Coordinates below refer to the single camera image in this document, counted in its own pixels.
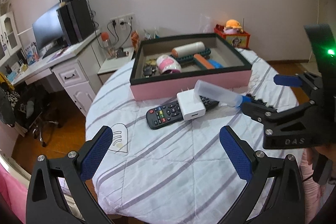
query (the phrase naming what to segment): monitor stand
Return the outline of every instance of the monitor stand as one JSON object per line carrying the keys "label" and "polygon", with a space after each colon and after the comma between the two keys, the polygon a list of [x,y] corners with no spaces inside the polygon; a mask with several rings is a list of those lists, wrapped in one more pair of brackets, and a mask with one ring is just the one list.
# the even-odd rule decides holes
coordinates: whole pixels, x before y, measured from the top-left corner
{"label": "monitor stand", "polygon": [[46,53],[43,55],[42,59],[46,58],[48,55],[53,54],[54,52],[57,52],[65,47],[67,47],[68,44],[62,39],[57,39],[57,44],[46,51]]}

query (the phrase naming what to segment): stuffed toy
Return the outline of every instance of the stuffed toy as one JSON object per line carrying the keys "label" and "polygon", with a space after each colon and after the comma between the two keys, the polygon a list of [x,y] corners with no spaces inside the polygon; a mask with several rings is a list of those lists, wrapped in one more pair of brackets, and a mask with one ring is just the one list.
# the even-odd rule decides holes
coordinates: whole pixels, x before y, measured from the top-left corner
{"label": "stuffed toy", "polygon": [[243,28],[240,26],[240,23],[234,19],[230,19],[226,22],[226,26],[223,30],[225,34],[236,34],[243,33]]}

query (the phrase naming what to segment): black remote control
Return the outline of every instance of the black remote control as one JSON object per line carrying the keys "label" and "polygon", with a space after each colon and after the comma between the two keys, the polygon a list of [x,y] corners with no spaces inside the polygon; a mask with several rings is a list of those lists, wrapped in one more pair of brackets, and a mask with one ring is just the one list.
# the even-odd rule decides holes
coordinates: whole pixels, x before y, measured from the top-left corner
{"label": "black remote control", "polygon": [[[206,111],[216,107],[219,104],[218,101],[214,101],[203,96],[200,97]],[[146,113],[146,120],[148,126],[151,129],[159,129],[175,122],[182,121],[183,116],[179,107],[179,102],[174,101],[166,105],[150,109]]]}

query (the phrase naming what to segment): drawer handle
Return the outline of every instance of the drawer handle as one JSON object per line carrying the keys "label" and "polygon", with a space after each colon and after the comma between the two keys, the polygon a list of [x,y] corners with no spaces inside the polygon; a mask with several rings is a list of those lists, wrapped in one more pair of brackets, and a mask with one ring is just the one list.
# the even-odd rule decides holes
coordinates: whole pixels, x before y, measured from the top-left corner
{"label": "drawer handle", "polygon": [[70,77],[66,77],[66,76],[64,76],[64,80],[69,80],[69,79],[71,79],[72,77],[74,77],[75,75],[74,74],[72,74]]}

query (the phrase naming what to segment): power adapter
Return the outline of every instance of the power adapter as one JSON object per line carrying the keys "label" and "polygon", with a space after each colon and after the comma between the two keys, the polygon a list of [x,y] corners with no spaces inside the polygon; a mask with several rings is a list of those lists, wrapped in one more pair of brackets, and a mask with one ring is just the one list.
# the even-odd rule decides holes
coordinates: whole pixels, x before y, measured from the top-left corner
{"label": "power adapter", "polygon": [[194,94],[194,89],[179,92],[177,100],[181,109],[183,120],[191,120],[205,114],[205,106],[201,98]]}

